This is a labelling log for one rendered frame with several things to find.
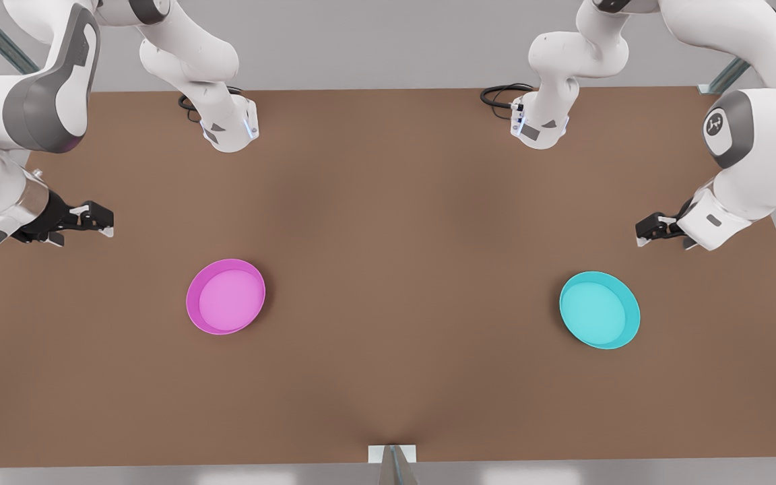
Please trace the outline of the pink plate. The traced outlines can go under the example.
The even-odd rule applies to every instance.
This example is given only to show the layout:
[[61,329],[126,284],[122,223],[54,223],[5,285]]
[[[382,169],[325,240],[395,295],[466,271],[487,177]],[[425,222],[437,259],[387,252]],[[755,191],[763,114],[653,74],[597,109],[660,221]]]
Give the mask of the pink plate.
[[267,298],[265,280],[247,261],[212,262],[192,280],[186,292],[186,313],[196,328],[212,335],[244,329],[261,313]]

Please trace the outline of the blue plate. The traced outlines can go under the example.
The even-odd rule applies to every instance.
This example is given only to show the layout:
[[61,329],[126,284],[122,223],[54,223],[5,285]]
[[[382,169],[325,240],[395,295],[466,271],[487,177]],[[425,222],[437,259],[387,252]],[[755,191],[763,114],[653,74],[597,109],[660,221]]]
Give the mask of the blue plate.
[[558,312],[570,334],[595,349],[619,349],[634,340],[641,326],[634,292],[604,272],[570,277],[558,295]]

